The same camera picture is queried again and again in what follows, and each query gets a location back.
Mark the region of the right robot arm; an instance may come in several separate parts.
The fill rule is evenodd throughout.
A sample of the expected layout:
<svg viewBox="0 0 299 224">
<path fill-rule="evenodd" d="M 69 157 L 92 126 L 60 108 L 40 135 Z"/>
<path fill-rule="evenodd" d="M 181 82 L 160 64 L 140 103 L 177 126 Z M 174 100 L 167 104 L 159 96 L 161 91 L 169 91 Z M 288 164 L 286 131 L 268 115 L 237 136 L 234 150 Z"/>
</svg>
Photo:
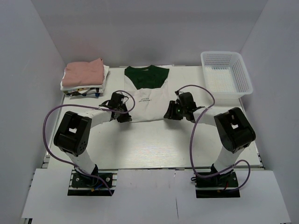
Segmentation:
<svg viewBox="0 0 299 224">
<path fill-rule="evenodd" d="M 222 186 L 228 180 L 228 175 L 234 167 L 247 161 L 238 160 L 245 148 L 256 139 L 255 131 L 239 107 L 221 112 L 214 108 L 215 99 L 209 106 L 197 106 L 190 92 L 175 92 L 176 100 L 171 100 L 165 119 L 186 119 L 194 124 L 191 132 L 189 156 L 192 170 L 198 179 L 208 179 L 216 186 Z M 196 171 L 193 162 L 193 139 L 198 124 L 217 128 L 222 148 L 217 160 L 212 164 L 209 174 L 204 175 Z"/>
</svg>

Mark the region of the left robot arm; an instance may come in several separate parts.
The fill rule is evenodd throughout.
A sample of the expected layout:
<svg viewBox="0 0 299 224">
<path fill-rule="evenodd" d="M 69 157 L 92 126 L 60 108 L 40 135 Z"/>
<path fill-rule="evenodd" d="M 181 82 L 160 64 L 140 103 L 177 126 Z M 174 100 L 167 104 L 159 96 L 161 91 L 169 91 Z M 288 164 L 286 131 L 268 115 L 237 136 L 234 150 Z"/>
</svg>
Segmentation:
<svg viewBox="0 0 299 224">
<path fill-rule="evenodd" d="M 88 107 L 88 111 L 75 113 L 67 111 L 54 136 L 54 145 L 72 161 L 75 171 L 88 186 L 98 183 L 98 167 L 87 152 L 90 131 L 100 124 L 117 120 L 130 122 L 131 116 L 126 106 L 128 96 L 114 92 L 109 100 L 98 107 Z"/>
</svg>

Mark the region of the pink t-shirt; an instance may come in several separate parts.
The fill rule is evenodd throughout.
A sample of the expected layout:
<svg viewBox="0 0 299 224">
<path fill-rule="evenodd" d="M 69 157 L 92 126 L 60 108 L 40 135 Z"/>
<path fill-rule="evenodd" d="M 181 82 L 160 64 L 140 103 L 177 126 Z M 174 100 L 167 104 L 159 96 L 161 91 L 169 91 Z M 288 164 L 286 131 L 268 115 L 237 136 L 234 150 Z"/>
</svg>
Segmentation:
<svg viewBox="0 0 299 224">
<path fill-rule="evenodd" d="M 63 87 L 102 85 L 104 64 L 101 58 L 91 62 L 72 62 L 65 67 Z"/>
</svg>

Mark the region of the white and green t-shirt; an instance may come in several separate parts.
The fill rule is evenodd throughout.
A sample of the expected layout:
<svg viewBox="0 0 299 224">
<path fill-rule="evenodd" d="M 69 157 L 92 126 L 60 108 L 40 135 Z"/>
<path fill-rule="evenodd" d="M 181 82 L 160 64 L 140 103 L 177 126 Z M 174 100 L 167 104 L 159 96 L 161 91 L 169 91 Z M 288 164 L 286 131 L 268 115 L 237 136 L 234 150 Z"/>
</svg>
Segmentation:
<svg viewBox="0 0 299 224">
<path fill-rule="evenodd" d="M 125 68 L 124 90 L 135 100 L 134 109 L 129 113 L 133 123 L 164 119 L 170 101 L 170 68 L 170 65 Z"/>
</svg>

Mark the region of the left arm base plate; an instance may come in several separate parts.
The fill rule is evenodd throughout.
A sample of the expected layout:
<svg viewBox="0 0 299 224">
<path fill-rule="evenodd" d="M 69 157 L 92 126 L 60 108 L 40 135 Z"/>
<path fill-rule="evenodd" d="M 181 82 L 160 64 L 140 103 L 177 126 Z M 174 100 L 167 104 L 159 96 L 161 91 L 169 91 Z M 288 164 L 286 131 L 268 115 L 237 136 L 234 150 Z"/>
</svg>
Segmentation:
<svg viewBox="0 0 299 224">
<path fill-rule="evenodd" d="M 72 170 L 67 196 L 111 196 L 116 188 L 117 172 L 99 170 L 98 176 L 106 185 L 97 178 L 84 177 L 81 173 Z"/>
</svg>

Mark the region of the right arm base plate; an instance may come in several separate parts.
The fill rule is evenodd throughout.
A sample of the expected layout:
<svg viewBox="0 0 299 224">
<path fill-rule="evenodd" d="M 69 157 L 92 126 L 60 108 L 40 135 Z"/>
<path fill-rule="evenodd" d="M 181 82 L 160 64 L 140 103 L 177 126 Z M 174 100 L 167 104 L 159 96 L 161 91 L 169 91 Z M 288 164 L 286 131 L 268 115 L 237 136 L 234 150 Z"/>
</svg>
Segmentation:
<svg viewBox="0 0 299 224">
<path fill-rule="evenodd" d="M 196 198 L 240 198 L 240 191 L 235 190 L 239 183 L 234 171 L 211 178 L 194 176 L 191 181 L 195 183 Z"/>
</svg>

